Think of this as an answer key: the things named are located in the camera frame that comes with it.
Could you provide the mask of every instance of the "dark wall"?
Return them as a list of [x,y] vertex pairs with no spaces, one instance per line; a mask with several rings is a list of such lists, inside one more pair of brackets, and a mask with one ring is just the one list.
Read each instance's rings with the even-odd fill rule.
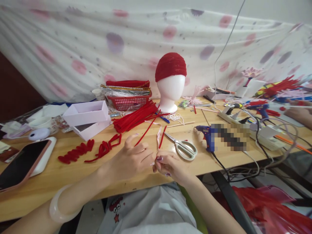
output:
[[0,122],[46,103],[20,72],[0,52]]

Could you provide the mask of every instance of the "scissor handle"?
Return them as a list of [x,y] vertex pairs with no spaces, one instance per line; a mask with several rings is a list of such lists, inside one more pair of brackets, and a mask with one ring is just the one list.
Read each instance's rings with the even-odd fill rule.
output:
[[[179,143],[183,145],[183,146],[180,145],[180,144],[177,144],[177,145],[176,145],[176,152],[179,154],[179,156],[180,156],[181,158],[187,160],[187,161],[193,161],[193,160],[195,159],[196,155],[197,155],[197,149],[196,149],[196,147],[195,147],[192,143],[190,143],[190,142],[188,142],[188,141],[179,141]],[[189,157],[185,157],[185,156],[181,153],[181,151],[184,152],[184,153],[185,153],[186,155],[188,155]]]

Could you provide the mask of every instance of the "plastic basket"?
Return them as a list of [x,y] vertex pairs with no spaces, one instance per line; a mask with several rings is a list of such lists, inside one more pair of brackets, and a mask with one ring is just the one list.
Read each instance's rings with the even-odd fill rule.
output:
[[135,107],[140,105],[145,105],[149,98],[152,96],[152,91],[150,90],[149,95],[145,96],[136,96],[136,97],[110,97],[107,96],[107,99],[111,100],[113,106],[118,111],[126,111],[130,107]]

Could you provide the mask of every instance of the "smartphone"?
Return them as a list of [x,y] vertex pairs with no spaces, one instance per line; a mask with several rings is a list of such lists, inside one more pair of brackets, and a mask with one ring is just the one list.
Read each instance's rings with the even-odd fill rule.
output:
[[17,188],[25,183],[50,143],[50,140],[43,140],[26,145],[0,174],[0,192]]

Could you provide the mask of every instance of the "red knitted cap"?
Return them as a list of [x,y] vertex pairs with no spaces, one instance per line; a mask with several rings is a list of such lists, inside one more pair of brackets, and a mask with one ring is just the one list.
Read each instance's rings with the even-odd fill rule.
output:
[[178,53],[165,54],[159,60],[155,72],[155,81],[158,82],[172,75],[187,75],[185,61]]

